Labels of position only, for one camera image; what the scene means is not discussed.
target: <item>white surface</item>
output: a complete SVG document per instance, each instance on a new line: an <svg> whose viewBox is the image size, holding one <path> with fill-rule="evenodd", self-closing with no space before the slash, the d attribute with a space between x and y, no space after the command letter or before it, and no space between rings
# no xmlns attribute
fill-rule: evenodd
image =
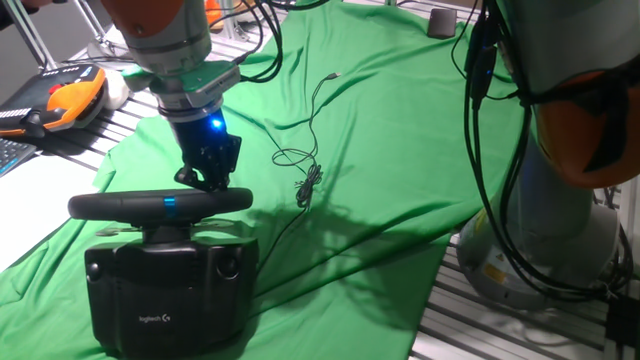
<svg viewBox="0 0 640 360"><path fill-rule="evenodd" d="M69 218L69 198L96 192L95 174L57 156L37 156L0 178L0 272Z"/></svg>

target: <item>green fabric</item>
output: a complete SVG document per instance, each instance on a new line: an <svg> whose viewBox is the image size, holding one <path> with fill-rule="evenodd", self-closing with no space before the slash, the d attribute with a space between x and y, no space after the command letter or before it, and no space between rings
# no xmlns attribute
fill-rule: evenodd
<svg viewBox="0 0 640 360"><path fill-rule="evenodd" d="M406 358L448 232L480 207L462 136L463 80L449 59L453 40L427 38L426 23L395 8L339 2L292 12L280 75L225 95L229 132L243 138L232 185L250 188L255 200L220 216L232 227L200 236L254 236L264 257L298 213L294 183L303 179L294 167L274 166L271 155L276 144L310 149L311 94L326 75L342 73L316 99L325 174L312 209L259 277L246 331L203 359ZM274 55L271 42L242 72L259 72ZM496 80L491 93L512 90ZM483 107L490 191L521 115L515 101ZM180 165L167 123L145 119L108 154L95 183L103 191L176 188ZM83 252L139 236L94 236L108 225L70 220L0 274L1 359L107 358L91 331Z"/></svg>

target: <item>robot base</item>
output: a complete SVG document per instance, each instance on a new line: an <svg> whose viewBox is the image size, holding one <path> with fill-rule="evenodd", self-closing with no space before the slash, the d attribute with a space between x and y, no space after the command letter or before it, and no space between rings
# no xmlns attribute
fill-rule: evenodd
<svg viewBox="0 0 640 360"><path fill-rule="evenodd" d="M492 199L496 219L501 193ZM592 199L591 190L564 183L530 138L507 210L515 247L554 280L578 287L597 285L614 257L619 222L615 210L594 205ZM524 310L555 305L511 267L484 209L463 228L457 254L463 273L483 296Z"/></svg>

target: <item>metal frame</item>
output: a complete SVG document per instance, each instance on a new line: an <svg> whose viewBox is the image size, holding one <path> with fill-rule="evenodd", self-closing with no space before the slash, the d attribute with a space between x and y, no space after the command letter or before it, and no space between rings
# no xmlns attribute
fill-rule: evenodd
<svg viewBox="0 0 640 360"><path fill-rule="evenodd" d="M91 6L87 3L86 0L75 0L74 3L82 17L84 17L84 21L89 25L89 28L93 32L93 36L99 44L103 44L105 42L105 36L107 35L104 31L102 25L98 21L96 14L94 14L93 10L91 10Z"/></svg>
<svg viewBox="0 0 640 360"><path fill-rule="evenodd" d="M55 60L53 60L49 49L47 49L40 34L38 34L31 19L29 19L29 14L22 5L22 2L19 0L2 0L2 3L13 19L13 23L22 36L22 39L24 39L27 47L29 47L29 51L31 51L33 58L38 63L40 70L47 71L57 69L58 66Z"/></svg>
<svg viewBox="0 0 640 360"><path fill-rule="evenodd" d="M220 8L223 9L222 16L233 14L234 12L233 0L219 0L219 1L220 1ZM238 27L238 22L236 21L235 17L233 16L229 17L227 19L224 19L222 22L224 24L222 28L222 36L231 40L245 40L240 36L240 34L236 30Z"/></svg>

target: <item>wire bundle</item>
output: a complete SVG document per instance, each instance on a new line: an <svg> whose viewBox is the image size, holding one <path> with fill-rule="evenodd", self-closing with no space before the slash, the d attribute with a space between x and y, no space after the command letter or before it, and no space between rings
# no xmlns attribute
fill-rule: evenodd
<svg viewBox="0 0 640 360"><path fill-rule="evenodd" d="M273 161L275 165L284 167L295 166L304 174L305 179L302 181L297 181L295 183L296 188L298 188L298 191L296 193L296 203L302 210L280 231L273 245L269 249L267 256L258 268L258 273L263 269L264 264L266 264L269 260L273 249L275 249L275 247L278 245L278 242L287 231L287 229L289 229L296 222L296 220L298 220L305 212L309 210L309 208L311 207L311 199L313 197L313 187L322 181L322 166L319 165L316 161L316 156L318 155L318 137L313 130L313 120L316 113L315 101L316 96L318 95L318 92L322 87L322 84L324 84L325 81L333 80L338 76L340 76L340 73L332 73L327 75L320 81L320 83L318 83L318 86L316 86L316 89L313 91L313 95L311 96L311 115L309 116L308 121L309 131L313 136L313 147L311 148L311 150L305 151L296 148L281 148L276 151L271 157L271 161ZM292 161L289 155L299 156L300 158L298 160ZM288 161L280 161L280 159L283 157L287 158ZM307 160L311 160L312 164L309 167L308 171L304 171L300 167L300 164Z"/></svg>
<svg viewBox="0 0 640 360"><path fill-rule="evenodd" d="M253 83L265 83L267 81L272 80L278 75L278 73L280 72L280 69L282 69L282 63L284 60L284 51L282 47L282 30L280 28L280 22L278 21L278 17L275 9L281 9L286 11L309 10L309 9L316 8L320 5L323 5L328 1L329 0L319 0L306 5L290 5L286 3L276 2L273 0L255 0L255 5L249 6L246 0L242 0L244 5L247 7L245 10L225 15L220 19L217 19L216 21L209 24L209 27L211 28L215 24L219 23L220 21L224 21L234 16L242 15L247 12L252 13L256 23L258 24L258 29L260 31L260 39L254 49L246 52L245 54L233 60L233 62L239 65L243 63L249 55L256 53L262 47L262 44L264 42L264 29L262 27L262 22L259 20L258 15L255 12L255 10L257 9L262 14L264 21L267 23L269 30L271 30L271 33L273 34L273 39L277 47L277 54L276 54L276 57L273 59L273 62L271 63L271 65L269 65L269 67L267 67L265 70L263 70L257 75L253 75L253 76L242 75L241 81L247 81L247 82L253 82Z"/></svg>
<svg viewBox="0 0 640 360"><path fill-rule="evenodd" d="M490 1L485 0L482 5L482 11L480 13L480 21L485 21L485 14L488 12L488 6ZM464 31L466 30L473 11L475 10L478 1L476 0L473 10L467 19L467 23L465 24L462 34L460 38L464 35ZM500 30L503 33L503 41L504 45L507 47L510 56L513 57L514 63L514 75L520 80L521 88L528 89L526 84L526 77L523 76L524 71L520 68L521 62L517 58L517 52L515 52L515 47L513 46L513 42L511 37L509 36L508 29L506 24L504 23L504 19L496 14L498 17L498 23ZM484 38L484 34L480 34L478 37L480 39ZM460 68L455 63L455 59L453 58L453 50L451 53L451 57L454 61L454 65L458 69L458 71L464 76ZM473 80L473 69L468 69L465 84L465 104L464 104L464 137L465 137L465 145L467 148L467 154L469 156L469 160L471 162L471 167L473 169L474 177L476 180L476 184L478 186L478 190L480 193L480 197L482 199L482 203L487 212L487 217L493 228L496 239L498 240L502 251L504 252L509 264L514 269L514 271L518 274L519 278L529 285L532 289L537 292L545 295L554 300L559 301L567 301L567 302L581 302L581 301L589 301L593 299L607 300L610 296L612 296L616 291L621 290L631 279L633 275L633 258L631 255L631 247L629 245L628 239L624 234L624 230L620 227L620 244L622 249L624 250L624 255L622 259L622 263L619 264L619 252L616 251L616 256L613 261L613 269L609 276L609 279L606 282L603 282L601 286L597 287L578 287L570 284L566 284L555 279L552 279L540 271L538 271L531 263L525 259L520 251L517 249L514 244L511 236L509 235L509 231L507 228L507 214L508 214L508 205L511 193L513 188L515 187L518 174L520 173L520 168L522 166L522 162L524 160L527 141L529 138L529 132L531 127L531 119L532 119L532 105L522 102L522 105L525 108L524 119L522 122L522 128L520 130L520 135L518 138L518 144L516 146L515 153L511 159L509 169L507 171L506 179L502 188L502 194L500 196L499 206L499 219L496 218L493 208L491 207L490 200L487 196L485 184L484 184L484 176L482 172L482 160L481 160L481 146L480 146L480 126L479 126L479 110L481 98L473 98L473 90L472 90L472 80Z"/></svg>

